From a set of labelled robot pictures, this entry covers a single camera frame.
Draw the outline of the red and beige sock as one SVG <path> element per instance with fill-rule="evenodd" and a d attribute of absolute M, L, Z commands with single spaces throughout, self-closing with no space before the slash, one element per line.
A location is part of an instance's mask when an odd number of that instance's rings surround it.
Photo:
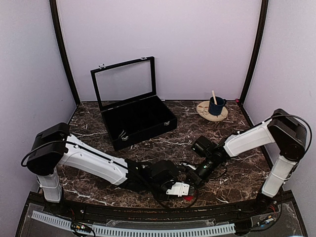
<path fill-rule="evenodd" d="M 184 200 L 187 200 L 187 201 L 192 201 L 193 200 L 193 196 L 184 196 Z"/>

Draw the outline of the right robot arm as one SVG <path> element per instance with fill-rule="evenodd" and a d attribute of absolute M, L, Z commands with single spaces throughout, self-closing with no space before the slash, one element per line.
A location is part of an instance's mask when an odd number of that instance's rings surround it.
<path fill-rule="evenodd" d="M 188 171 L 187 178 L 194 185 L 200 186 L 219 165 L 231 158 L 275 143 L 279 148 L 279 156 L 261 188 L 263 195 L 252 204 L 252 210 L 256 214 L 263 214 L 271 206 L 270 198 L 278 193 L 290 177 L 311 142 L 312 129 L 304 119 L 290 115 L 283 109 L 277 109 L 263 122 L 247 130 L 235 132 L 219 143 L 200 136 L 192 145 L 192 150 L 204 160 L 196 169 Z"/>

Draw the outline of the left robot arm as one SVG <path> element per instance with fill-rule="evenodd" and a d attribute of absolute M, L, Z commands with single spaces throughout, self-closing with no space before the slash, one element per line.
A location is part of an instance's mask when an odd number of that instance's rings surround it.
<path fill-rule="evenodd" d="M 62 199 L 58 165 L 77 168 L 126 190 L 149 191 L 162 200 L 188 195 L 190 186 L 178 180 L 179 170 L 173 162 L 136 162 L 114 157 L 80 141 L 69 128 L 62 122 L 38 133 L 31 151 L 21 161 L 22 167 L 37 176 L 45 200 L 57 214 L 70 211 L 69 203 Z"/>

